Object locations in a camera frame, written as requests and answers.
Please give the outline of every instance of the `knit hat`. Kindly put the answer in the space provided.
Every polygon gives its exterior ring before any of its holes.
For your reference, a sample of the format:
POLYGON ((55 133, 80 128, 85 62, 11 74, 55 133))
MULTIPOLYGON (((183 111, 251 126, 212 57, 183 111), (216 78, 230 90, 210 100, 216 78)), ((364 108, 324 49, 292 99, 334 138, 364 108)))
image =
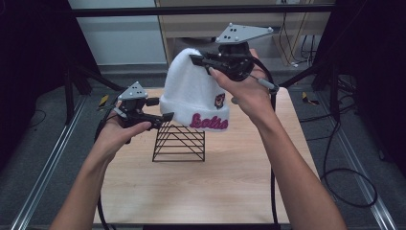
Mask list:
POLYGON ((161 113, 174 112, 173 121, 204 131, 224 131, 230 109, 225 91, 206 69, 192 64, 190 55, 201 56, 191 48, 173 60, 159 104, 161 113))

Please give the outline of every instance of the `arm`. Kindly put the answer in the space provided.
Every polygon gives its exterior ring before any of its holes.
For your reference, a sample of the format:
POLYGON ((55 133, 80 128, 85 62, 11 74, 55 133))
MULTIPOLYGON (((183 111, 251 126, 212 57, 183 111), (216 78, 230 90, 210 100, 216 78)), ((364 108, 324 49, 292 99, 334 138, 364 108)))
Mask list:
POLYGON ((106 122, 50 229, 92 229, 108 164, 127 140, 150 126, 145 122, 122 128, 118 117, 106 122))
MULTIPOLYGON (((270 103, 268 90, 253 78, 236 82, 213 68, 210 71, 218 84, 237 98, 241 110, 257 127, 293 229, 346 229, 326 189, 282 127, 270 103)), ((258 67, 252 75, 264 78, 258 67)))

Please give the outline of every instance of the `wire rack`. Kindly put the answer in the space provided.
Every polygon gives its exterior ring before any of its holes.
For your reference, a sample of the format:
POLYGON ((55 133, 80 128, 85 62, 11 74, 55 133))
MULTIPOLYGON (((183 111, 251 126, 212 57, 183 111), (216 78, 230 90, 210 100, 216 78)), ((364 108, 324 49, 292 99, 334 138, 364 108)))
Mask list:
POLYGON ((156 134, 152 162, 205 161, 205 132, 164 123, 156 134))

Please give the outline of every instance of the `aluminum rail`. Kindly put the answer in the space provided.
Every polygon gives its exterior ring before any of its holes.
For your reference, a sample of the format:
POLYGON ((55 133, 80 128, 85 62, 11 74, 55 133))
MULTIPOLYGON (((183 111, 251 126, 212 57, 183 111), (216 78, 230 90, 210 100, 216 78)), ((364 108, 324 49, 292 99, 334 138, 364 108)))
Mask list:
POLYGON ((63 150, 65 149, 73 130, 75 129, 80 114, 83 111, 86 99, 86 96, 80 96, 73 119, 62 130, 53 151, 51 152, 44 168, 42 169, 41 174, 34 184, 33 189, 27 197, 23 207, 20 209, 17 217, 12 222, 11 230, 23 230, 26 229, 26 227, 28 226, 35 208, 38 205, 39 200, 42 198, 48 182, 51 179, 52 174, 54 173, 57 162, 59 161, 59 158, 62 155, 63 150))
MULTIPOLYGON (((316 92, 318 98, 320 99, 321 104, 323 105, 325 111, 329 113, 328 110, 328 98, 326 95, 323 93, 316 92)), ((335 120, 330 117, 331 125, 334 127, 335 120)), ((367 171, 365 170, 364 166, 362 165, 361 161, 356 155, 355 150, 352 148, 350 140, 347 138, 347 135, 345 131, 340 128, 337 132, 338 139, 340 141, 340 145, 343 148, 343 153, 347 158, 348 163, 350 164, 350 167, 359 172, 364 174, 367 178, 371 178, 367 171)), ((368 201, 371 202, 373 200, 373 194, 374 190, 372 187, 365 182, 364 179, 362 179, 359 176, 356 176, 356 180, 358 182, 358 186, 361 189, 361 192, 364 195, 364 198, 368 201)), ((391 214, 389 213, 388 209, 386 208, 382 198, 380 195, 378 195, 378 199, 376 203, 371 207, 371 211, 376 219, 376 222, 378 223, 379 227, 382 230, 396 230, 397 227, 395 225, 394 220, 392 219, 391 214)))

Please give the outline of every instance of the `table top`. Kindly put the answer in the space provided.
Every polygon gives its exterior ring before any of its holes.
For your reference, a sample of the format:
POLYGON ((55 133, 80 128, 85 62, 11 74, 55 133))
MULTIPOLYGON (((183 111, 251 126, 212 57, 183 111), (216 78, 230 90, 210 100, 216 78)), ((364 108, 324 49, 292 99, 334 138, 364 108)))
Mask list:
MULTIPOLYGON (((163 89, 147 89, 159 97, 163 89)), ((157 130, 146 131, 122 147, 107 169, 101 191, 107 222, 135 224, 272 223, 270 172, 257 129, 230 102, 225 132, 205 133, 204 162, 152 162, 157 130)), ((285 88, 277 96, 277 115, 305 162, 317 174, 293 104, 285 88)), ((145 113, 160 115, 159 105, 145 113)), ((182 155, 166 157, 181 158, 182 155)), ((276 187, 280 223, 289 220, 276 187)), ((95 222, 99 223, 98 214, 95 222)))

